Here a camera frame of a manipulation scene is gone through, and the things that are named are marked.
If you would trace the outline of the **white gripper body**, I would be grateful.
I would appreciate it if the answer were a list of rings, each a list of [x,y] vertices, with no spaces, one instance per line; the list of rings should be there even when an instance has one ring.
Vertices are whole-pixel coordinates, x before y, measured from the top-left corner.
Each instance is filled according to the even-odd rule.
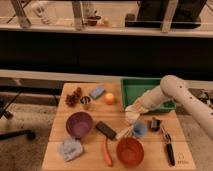
[[[142,106],[140,101],[135,101],[132,105],[129,105],[125,108],[126,112],[133,112],[137,114],[145,114],[147,109]]]

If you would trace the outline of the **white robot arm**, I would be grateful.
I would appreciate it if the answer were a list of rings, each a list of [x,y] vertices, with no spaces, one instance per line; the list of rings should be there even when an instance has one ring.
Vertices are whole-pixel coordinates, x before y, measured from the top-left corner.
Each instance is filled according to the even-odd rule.
[[[144,114],[157,109],[164,102],[175,100],[198,122],[200,127],[213,140],[213,109],[204,104],[188,89],[187,82],[174,75],[166,75],[160,84],[145,91],[131,105],[127,111]]]

